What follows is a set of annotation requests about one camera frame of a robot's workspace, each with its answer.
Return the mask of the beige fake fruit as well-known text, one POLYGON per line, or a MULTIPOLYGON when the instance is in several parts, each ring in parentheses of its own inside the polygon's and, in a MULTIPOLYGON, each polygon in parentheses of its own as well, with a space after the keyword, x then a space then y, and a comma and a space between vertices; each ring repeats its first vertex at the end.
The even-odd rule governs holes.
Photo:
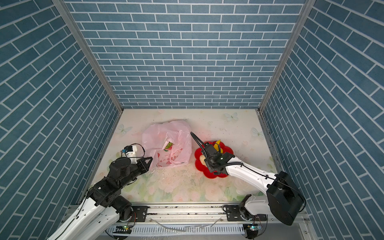
POLYGON ((205 160, 206 160, 206 157, 204 155, 201 155, 200 156, 200 161, 201 161, 202 165, 204 165, 204 166, 206 166, 205 160))

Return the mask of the pink plastic bag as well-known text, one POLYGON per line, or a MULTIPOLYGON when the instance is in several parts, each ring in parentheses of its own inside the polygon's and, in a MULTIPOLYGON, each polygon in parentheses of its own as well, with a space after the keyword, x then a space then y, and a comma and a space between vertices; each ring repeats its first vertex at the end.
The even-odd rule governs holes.
POLYGON ((149 126, 142 134, 146 157, 153 158, 150 170, 184 166, 192 155, 190 125, 184 120, 149 126))

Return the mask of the yellow fake banana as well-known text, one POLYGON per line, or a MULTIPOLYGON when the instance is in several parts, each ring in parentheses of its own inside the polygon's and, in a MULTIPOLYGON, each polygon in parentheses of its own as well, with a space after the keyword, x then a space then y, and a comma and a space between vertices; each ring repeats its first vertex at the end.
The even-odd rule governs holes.
POLYGON ((222 153, 223 151, 222 151, 222 149, 221 149, 221 145, 220 145, 220 143, 221 143, 221 141, 218 140, 218 141, 216 141, 216 142, 213 144, 213 146, 214 146, 214 149, 215 149, 216 151, 218 151, 219 153, 222 153))

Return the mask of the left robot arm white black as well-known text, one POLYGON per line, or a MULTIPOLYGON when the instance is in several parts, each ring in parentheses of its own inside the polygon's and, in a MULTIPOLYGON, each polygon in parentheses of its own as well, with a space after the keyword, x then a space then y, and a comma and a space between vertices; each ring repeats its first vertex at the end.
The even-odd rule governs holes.
POLYGON ((120 157, 110 164, 107 176, 94 184, 72 215, 49 237, 50 240, 95 240, 118 221, 136 216, 122 189, 150 170, 152 157, 120 157))

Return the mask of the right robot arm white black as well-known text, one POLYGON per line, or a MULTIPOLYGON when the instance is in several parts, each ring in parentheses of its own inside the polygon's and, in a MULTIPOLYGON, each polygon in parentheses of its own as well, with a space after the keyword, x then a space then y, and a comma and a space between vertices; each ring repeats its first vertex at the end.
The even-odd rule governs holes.
POLYGON ((221 153, 209 143, 201 145, 204 162, 211 173, 238 178, 267 196, 272 215, 291 226, 306 205, 302 192, 285 172, 269 173, 253 167, 230 153, 221 153))

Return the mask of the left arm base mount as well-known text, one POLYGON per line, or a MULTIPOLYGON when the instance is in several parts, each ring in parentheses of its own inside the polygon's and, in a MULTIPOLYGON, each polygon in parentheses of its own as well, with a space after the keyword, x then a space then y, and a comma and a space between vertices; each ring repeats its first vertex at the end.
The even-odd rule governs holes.
POLYGON ((122 223, 144 223, 148 214, 148 206, 131 206, 121 215, 119 221, 122 223))

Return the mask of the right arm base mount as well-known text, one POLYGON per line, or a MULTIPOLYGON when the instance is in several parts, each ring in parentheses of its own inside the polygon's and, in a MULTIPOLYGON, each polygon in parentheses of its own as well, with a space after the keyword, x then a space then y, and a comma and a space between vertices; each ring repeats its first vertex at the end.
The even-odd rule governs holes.
POLYGON ((240 222, 240 221, 267 221, 267 215, 258 214, 252 215, 249 213, 245 207, 240 207, 237 205, 223 205, 222 210, 225 212, 227 216, 227 221, 229 222, 240 222))

